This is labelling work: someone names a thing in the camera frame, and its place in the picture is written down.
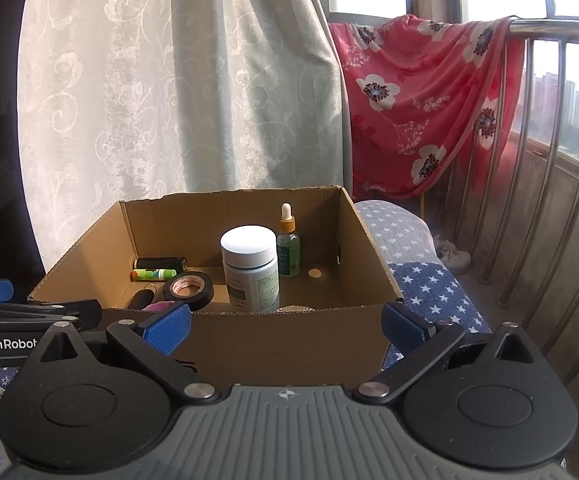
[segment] red floral blanket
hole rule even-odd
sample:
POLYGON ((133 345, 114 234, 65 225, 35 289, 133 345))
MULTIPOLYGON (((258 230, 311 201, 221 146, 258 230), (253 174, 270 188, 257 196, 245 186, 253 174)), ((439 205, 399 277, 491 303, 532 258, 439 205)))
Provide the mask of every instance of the red floral blanket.
MULTIPOLYGON (((447 24, 401 16, 381 27, 330 23, 349 98, 354 198, 409 198, 429 189, 479 117, 474 187, 489 167, 501 53, 512 18, 447 24)), ((521 88, 524 41, 507 41, 500 158, 521 88)))

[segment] gray ridged panel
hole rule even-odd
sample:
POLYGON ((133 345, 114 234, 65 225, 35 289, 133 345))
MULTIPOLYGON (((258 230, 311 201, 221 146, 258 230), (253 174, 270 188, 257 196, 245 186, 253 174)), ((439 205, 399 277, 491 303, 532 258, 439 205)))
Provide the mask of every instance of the gray ridged panel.
MULTIPOLYGON (((218 404, 187 408, 161 444, 136 462, 71 480, 572 480, 555 463, 496 474, 434 455, 388 408, 338 386, 235 386, 218 404)), ((2 480, 61 480, 19 466, 2 480)))

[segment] white sneaker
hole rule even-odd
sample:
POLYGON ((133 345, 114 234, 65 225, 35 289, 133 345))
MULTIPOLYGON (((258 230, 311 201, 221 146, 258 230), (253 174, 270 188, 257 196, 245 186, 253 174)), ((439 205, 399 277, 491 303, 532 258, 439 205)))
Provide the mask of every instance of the white sneaker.
POLYGON ((434 248, 441 263, 454 275, 466 272, 472 263, 472 256, 467 251, 458 251, 456 246, 447 240, 434 237, 434 248))

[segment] green dropper bottle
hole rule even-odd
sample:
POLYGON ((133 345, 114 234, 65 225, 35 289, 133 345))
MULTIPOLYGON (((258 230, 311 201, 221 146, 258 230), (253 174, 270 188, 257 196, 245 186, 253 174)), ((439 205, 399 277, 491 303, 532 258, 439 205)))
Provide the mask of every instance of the green dropper bottle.
POLYGON ((281 234, 276 237, 276 253, 279 257, 279 274, 296 276, 300 270, 300 237, 290 204, 281 207, 281 234))

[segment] metal railing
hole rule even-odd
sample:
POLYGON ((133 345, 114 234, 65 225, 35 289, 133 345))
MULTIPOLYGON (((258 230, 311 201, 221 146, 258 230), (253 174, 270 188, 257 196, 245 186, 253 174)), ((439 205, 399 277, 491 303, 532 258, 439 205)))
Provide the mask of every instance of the metal railing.
MULTIPOLYGON (((554 176, 554 167, 556 166, 557 155, 558 155, 558 147, 559 147, 559 140, 560 140, 560 132, 561 126, 563 124, 563 102, 564 102, 564 95, 565 95, 565 75, 566 75, 566 52, 567 52, 567 44, 569 43, 577 43, 579 44, 579 20, 516 20, 511 23, 509 27, 509 37, 511 38, 525 38, 526 41, 526 79, 525 79, 525 95, 523 97, 524 109, 521 121, 521 130, 519 134, 519 144, 516 153, 516 160, 514 163, 513 172, 511 175, 511 181, 509 183, 509 191, 508 196, 505 200, 505 205, 503 206, 503 212, 501 215, 501 220, 499 222, 494 242, 492 248, 489 251, 487 256, 487 261, 485 262, 483 272, 479 277, 479 280, 482 283, 489 283, 490 278, 492 275, 492 271, 494 265, 497 261, 497 257, 499 254, 499 250, 503 243, 503 240, 506 236, 508 221, 509 221, 509 213, 511 211, 512 205, 515 202, 518 188, 519 188, 519 178, 521 174, 521 167, 524 160, 524 155, 526 152, 526 143, 527 138, 529 135, 529 124, 530 124, 530 114, 532 109, 532 102, 533 102, 533 77, 534 77, 534 50, 535 50, 535 41, 537 40, 548 40, 548 41, 557 41, 558 42, 558 79, 557 79, 557 91, 556 91, 556 110, 555 110, 555 117, 554 117, 554 126, 551 135, 551 143, 549 146, 549 154, 547 156, 547 164, 543 173, 543 179, 541 182, 540 189, 538 190, 538 199, 534 210, 531 215, 531 219, 529 221, 529 227, 527 229, 527 234, 523 241, 523 245, 521 247, 521 251, 519 256, 516 259, 515 265, 513 270, 509 276, 509 279, 506 283, 505 289, 501 297, 498 300, 498 305, 501 307, 505 307, 511 297, 512 291, 514 290, 519 276, 521 275, 522 269, 525 265, 527 260, 527 255, 532 247, 532 244, 535 240, 535 235, 538 229, 538 225, 543 218, 543 214, 545 211, 545 206, 547 203, 547 195, 549 189, 551 188, 554 176)), ((502 85, 499 93, 499 110, 497 113, 497 127, 495 130, 495 139, 492 149, 492 156, 490 159, 490 166, 489 166, 489 173, 487 175, 487 181, 485 185, 485 189, 483 192, 483 198, 481 200, 481 204, 479 207, 479 211, 477 214, 476 219, 476 226, 474 227, 474 232, 471 237, 471 242, 469 245, 470 253, 474 256, 476 246, 478 244, 480 234, 483 228, 483 220, 485 214, 487 212, 488 206, 488 193, 490 187, 490 181, 492 179, 492 172, 493 172, 493 165, 495 154, 497 153, 497 141, 498 137, 501 135, 500 124, 502 124, 502 113, 501 110, 503 108, 503 100, 505 97, 505 77, 502 78, 502 85)), ((476 119, 476 123, 474 123, 474 146, 476 146, 476 138, 478 133, 479 127, 479 118, 476 119)), ((469 163, 465 170, 465 182, 463 184, 463 190, 461 194, 460 205, 458 206, 458 214, 457 214, 457 221, 453 228, 453 240, 458 240, 458 236, 460 235, 461 228, 463 227, 463 221, 465 219, 465 211, 467 207, 467 198, 469 195, 469 188, 471 183, 471 173, 473 170, 473 155, 474 155, 474 148, 469 159, 469 163)), ((453 185, 455 178, 455 168, 452 167, 450 179, 448 181, 447 189, 445 194, 449 195, 451 190, 451 186, 453 185)), ((442 205, 442 211, 439 215, 441 224, 444 220, 444 216, 447 214, 447 204, 444 203, 442 205)), ((532 321, 535 313, 538 311, 545 293, 547 289, 550 287, 551 283, 553 282, 554 276, 556 271, 558 270, 561 260, 563 258, 563 253, 567 248, 567 245, 570 241, 570 237, 572 235, 572 231, 574 225, 577 221, 579 216, 579 176, 578 176, 578 183, 576 185, 576 190, 573 196, 572 203, 570 205, 569 213, 567 215, 567 220, 565 221, 565 225, 562 229, 561 235, 558 239, 556 249, 554 251, 554 256, 551 258, 548 269, 546 274, 544 275, 537 292, 535 293, 531 303, 527 307, 524 319, 522 320, 522 325, 527 328, 530 322, 532 321)), ((567 325, 572 320, 572 317, 575 315, 576 311, 579 308, 579 285, 578 288, 573 295, 572 300, 570 301, 567 308, 564 310, 564 313, 559 318, 556 327, 554 328, 553 332, 548 337, 546 343, 544 343, 541 350, 545 355, 549 354, 549 352, 553 349, 554 345, 557 341, 562 337, 567 325)), ((579 358, 575 362, 575 364, 564 374, 563 382, 567 385, 571 383, 571 381, 579 374, 579 358)))

